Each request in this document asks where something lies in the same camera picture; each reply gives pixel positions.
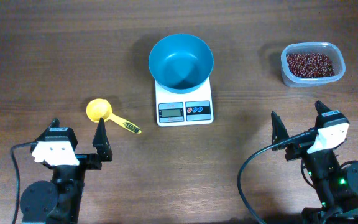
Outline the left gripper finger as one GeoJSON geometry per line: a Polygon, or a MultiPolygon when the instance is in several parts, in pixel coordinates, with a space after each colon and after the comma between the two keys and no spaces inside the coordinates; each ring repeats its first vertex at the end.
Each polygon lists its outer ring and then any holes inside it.
{"type": "Polygon", "coordinates": [[[35,139],[35,142],[36,146],[31,146],[30,152],[34,152],[40,142],[42,145],[39,148],[45,147],[49,151],[56,150],[58,146],[62,147],[62,151],[66,149],[75,151],[78,144],[74,130],[70,127],[60,127],[60,121],[57,118],[52,120],[45,131],[35,139]]]}
{"type": "Polygon", "coordinates": [[[93,139],[93,147],[96,148],[98,156],[103,162],[112,161],[112,149],[106,134],[105,122],[103,118],[99,119],[98,126],[93,139]]]}

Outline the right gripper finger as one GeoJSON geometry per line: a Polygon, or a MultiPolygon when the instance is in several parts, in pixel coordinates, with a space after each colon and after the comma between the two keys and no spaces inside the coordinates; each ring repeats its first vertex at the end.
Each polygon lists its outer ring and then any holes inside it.
{"type": "Polygon", "coordinates": [[[322,101],[318,100],[314,105],[318,112],[315,121],[316,128],[327,128],[342,123],[350,123],[339,110],[331,110],[322,101]]]}
{"type": "Polygon", "coordinates": [[[287,129],[285,128],[282,120],[276,112],[271,112],[272,119],[272,144],[275,147],[272,148],[273,151],[281,150],[286,148],[290,143],[289,135],[287,133],[287,129]]]}

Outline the yellow plastic measuring scoop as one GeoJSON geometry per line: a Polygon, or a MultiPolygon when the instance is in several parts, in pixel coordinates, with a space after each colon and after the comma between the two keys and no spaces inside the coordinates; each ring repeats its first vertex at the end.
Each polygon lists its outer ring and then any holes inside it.
{"type": "Polygon", "coordinates": [[[134,133],[141,134],[141,129],[134,123],[114,114],[112,112],[112,106],[106,99],[97,98],[91,100],[86,107],[87,117],[94,123],[99,123],[100,119],[104,122],[112,121],[121,126],[122,128],[134,133]]]}

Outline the red adzuki beans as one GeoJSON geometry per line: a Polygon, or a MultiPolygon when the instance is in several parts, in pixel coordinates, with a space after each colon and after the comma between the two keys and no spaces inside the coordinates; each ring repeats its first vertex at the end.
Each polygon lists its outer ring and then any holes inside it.
{"type": "Polygon", "coordinates": [[[296,77],[324,78],[334,75],[332,60],[321,53],[292,53],[286,56],[288,68],[296,77]]]}

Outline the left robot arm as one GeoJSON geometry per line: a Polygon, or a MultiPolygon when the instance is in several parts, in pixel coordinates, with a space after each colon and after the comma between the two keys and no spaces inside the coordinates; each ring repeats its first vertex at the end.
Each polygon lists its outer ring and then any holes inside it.
{"type": "Polygon", "coordinates": [[[28,186],[20,199],[23,223],[77,223],[88,170],[101,170],[103,162],[112,161],[103,119],[99,120],[93,138],[95,153],[74,154],[78,165],[41,164],[53,171],[51,181],[28,186]]]}

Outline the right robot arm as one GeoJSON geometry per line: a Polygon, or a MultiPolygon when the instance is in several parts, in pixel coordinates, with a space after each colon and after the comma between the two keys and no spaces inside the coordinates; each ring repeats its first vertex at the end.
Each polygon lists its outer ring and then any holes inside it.
{"type": "Polygon", "coordinates": [[[301,173],[316,191],[320,208],[304,208],[303,223],[358,223],[358,161],[340,164],[335,149],[346,141],[349,120],[321,101],[309,130],[289,136],[276,112],[272,112],[273,150],[285,150],[285,159],[301,161],[301,173]]]}

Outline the white digital kitchen scale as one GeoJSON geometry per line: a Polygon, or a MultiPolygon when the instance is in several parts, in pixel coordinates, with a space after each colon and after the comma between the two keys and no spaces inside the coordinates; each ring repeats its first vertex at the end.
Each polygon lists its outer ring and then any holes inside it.
{"type": "Polygon", "coordinates": [[[210,78],[196,90],[177,94],[155,82],[157,124],[161,127],[211,124],[214,121],[210,78]]]}

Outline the blue plastic bowl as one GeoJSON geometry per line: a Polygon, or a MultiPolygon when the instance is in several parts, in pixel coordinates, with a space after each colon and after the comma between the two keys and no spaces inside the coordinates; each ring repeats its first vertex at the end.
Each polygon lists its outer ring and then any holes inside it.
{"type": "Polygon", "coordinates": [[[159,40],[149,54],[154,80],[165,90],[185,94],[198,89],[214,68],[209,45],[191,34],[172,34],[159,40]]]}

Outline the clear plastic container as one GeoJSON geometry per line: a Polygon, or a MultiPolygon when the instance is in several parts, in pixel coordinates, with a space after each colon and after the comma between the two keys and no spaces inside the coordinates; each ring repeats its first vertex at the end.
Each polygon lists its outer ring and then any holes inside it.
{"type": "Polygon", "coordinates": [[[340,80],[346,66],[341,51],[329,42],[302,42],[287,46],[280,56],[284,84],[312,87],[340,80]]]}

